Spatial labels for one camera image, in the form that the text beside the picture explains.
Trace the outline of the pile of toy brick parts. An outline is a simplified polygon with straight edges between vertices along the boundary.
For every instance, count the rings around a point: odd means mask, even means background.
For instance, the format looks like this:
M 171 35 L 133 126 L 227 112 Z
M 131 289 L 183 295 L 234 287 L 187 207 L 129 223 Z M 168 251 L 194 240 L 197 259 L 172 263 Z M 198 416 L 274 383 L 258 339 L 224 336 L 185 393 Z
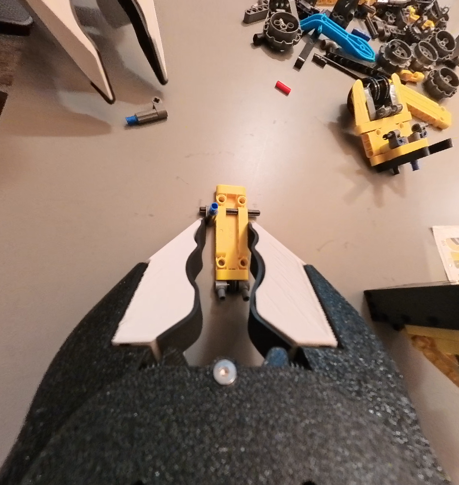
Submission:
M 459 86 L 459 34 L 455 37 L 446 29 L 449 10 L 438 1 L 257 1 L 245 11 L 243 22 L 264 21 L 253 44 L 265 44 L 276 52 L 289 52 L 309 34 L 294 65 L 297 70 L 320 42 L 325 54 L 314 56 L 316 64 L 333 65 L 354 79 L 357 74 L 362 78 L 397 74 L 404 84 L 423 82 L 425 93 L 440 101 L 454 96 Z M 351 56 L 316 30 L 303 32 L 300 21 L 314 14 L 327 15 L 367 41 L 376 61 Z

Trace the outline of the yellow toy brick panel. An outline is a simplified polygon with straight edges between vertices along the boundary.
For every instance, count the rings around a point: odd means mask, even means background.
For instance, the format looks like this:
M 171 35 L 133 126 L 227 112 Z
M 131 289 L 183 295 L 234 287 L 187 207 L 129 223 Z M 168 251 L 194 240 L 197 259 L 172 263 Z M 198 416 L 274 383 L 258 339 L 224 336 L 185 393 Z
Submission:
M 199 210 L 207 224 L 214 225 L 214 288 L 219 300 L 227 294 L 250 298 L 248 224 L 260 215 L 249 209 L 243 186 L 219 184 L 214 202 Z

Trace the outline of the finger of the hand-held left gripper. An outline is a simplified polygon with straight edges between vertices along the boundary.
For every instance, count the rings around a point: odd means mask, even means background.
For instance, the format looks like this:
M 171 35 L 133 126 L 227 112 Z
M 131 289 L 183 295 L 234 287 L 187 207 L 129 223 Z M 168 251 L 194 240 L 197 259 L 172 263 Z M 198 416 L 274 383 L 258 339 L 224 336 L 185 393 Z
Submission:
M 132 24 L 138 43 L 155 76 L 168 82 L 165 56 L 154 1 L 118 1 Z
M 113 104 L 115 95 L 99 50 L 81 28 L 71 1 L 25 1 L 25 4 L 55 37 L 99 94 L 109 104 Z

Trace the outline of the yellow toy brick assembly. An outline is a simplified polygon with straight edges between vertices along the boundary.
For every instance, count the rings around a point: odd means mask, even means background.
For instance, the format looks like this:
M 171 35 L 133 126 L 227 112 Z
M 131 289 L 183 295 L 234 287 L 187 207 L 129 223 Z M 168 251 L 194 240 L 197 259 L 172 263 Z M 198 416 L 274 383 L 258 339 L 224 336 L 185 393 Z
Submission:
M 435 101 L 402 84 L 397 74 L 356 80 L 348 95 L 354 115 L 355 134 L 360 137 L 370 166 L 377 173 L 392 171 L 452 148 L 450 138 L 429 143 L 427 127 L 451 126 L 451 113 Z

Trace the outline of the blue curved toy brick piece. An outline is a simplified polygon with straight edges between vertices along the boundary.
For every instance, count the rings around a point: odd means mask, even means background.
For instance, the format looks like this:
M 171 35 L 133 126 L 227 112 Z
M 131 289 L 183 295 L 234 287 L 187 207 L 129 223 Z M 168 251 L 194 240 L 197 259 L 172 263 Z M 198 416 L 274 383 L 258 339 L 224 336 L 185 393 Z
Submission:
M 325 14 L 314 14 L 301 20 L 300 28 L 305 33 L 316 30 L 317 33 L 321 33 L 336 42 L 346 53 L 357 59 L 369 63 L 376 61 L 376 54 L 367 41 L 348 33 Z

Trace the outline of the dark textured object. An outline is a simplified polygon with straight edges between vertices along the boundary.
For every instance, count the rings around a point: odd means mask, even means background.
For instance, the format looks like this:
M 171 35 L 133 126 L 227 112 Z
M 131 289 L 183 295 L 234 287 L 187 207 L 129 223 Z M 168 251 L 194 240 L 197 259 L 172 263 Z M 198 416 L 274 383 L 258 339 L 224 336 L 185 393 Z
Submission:
M 33 18 L 20 1 L 0 1 L 0 34 L 27 36 Z

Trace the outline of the large yellow toy vehicle model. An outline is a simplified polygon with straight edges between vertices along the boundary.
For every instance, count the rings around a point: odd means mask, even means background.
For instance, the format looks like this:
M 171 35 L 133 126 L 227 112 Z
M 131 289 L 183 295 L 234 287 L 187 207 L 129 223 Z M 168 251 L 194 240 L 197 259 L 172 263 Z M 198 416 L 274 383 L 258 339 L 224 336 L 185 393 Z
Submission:
M 459 388 L 459 282 L 368 289 L 364 298 L 375 323 L 404 332 Z

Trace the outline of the grey connector with blue pin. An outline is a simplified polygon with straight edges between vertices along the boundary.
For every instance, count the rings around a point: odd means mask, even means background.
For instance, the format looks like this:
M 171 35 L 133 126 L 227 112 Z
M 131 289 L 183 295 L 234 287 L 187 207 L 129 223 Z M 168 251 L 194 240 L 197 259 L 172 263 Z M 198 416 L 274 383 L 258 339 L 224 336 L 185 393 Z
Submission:
M 128 126 L 139 126 L 143 124 L 158 122 L 165 120 L 168 117 L 168 112 L 160 97 L 156 96 L 152 100 L 151 107 L 137 112 L 131 116 L 126 117 L 126 124 Z

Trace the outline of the instruction booklet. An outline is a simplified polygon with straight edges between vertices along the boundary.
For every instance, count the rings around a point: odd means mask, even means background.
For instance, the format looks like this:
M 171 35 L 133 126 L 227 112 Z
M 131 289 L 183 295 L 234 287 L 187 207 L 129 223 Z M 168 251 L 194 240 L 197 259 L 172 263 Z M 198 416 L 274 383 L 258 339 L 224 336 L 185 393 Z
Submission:
M 432 234 L 450 282 L 459 282 L 459 226 L 433 226 Z

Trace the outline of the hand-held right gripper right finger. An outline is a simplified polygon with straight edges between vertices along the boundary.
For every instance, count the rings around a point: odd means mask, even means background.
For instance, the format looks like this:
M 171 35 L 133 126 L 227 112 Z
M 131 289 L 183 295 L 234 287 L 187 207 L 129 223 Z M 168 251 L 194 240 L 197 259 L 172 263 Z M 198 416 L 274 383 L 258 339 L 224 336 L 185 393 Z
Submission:
M 249 223 L 250 295 L 248 334 L 265 357 L 274 347 L 337 348 L 338 338 L 309 276 L 309 268 L 257 223 Z

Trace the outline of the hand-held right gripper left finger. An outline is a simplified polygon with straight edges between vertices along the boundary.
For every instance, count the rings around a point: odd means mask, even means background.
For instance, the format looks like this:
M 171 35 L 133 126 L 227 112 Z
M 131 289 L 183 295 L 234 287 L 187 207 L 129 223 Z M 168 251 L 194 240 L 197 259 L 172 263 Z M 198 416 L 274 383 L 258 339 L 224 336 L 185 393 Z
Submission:
M 200 218 L 148 259 L 113 345 L 148 346 L 160 360 L 168 348 L 183 353 L 198 340 L 203 315 L 196 277 L 205 243 Z

